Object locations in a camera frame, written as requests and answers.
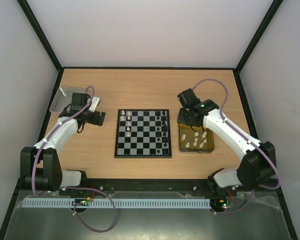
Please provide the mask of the gold metal tin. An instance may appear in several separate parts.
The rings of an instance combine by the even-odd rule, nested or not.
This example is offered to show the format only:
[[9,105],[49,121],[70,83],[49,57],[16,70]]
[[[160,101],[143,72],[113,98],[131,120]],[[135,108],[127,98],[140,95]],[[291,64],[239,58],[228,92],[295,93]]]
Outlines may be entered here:
[[190,126],[181,120],[177,124],[179,152],[210,154],[215,150],[214,134],[210,129]]

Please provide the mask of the black magnetic chess board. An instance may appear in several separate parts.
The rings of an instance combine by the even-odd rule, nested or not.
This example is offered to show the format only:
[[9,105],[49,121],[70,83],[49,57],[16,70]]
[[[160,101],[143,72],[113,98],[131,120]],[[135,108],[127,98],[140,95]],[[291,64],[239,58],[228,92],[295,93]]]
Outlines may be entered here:
[[119,109],[116,125],[114,157],[171,158],[172,141],[168,109]]

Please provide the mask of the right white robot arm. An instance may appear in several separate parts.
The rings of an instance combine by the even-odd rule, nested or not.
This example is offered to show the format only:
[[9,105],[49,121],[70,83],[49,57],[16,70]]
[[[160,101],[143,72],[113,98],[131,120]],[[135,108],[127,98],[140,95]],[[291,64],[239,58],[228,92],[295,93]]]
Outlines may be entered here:
[[228,187],[243,187],[252,191],[262,186],[276,172],[275,147],[247,134],[222,112],[211,99],[201,101],[189,88],[177,96],[182,107],[178,122],[189,127],[206,127],[217,134],[240,159],[238,168],[221,168],[207,178],[208,191],[219,196]]

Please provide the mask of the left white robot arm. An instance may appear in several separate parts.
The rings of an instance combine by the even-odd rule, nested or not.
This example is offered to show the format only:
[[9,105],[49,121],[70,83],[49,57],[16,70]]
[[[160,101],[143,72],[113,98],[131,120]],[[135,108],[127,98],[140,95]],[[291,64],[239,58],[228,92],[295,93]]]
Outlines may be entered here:
[[85,124],[102,126],[105,112],[96,111],[101,99],[94,94],[74,92],[71,103],[59,114],[56,124],[32,147],[20,152],[20,184],[38,197],[81,184],[84,172],[63,170],[58,154],[70,137],[81,133]]

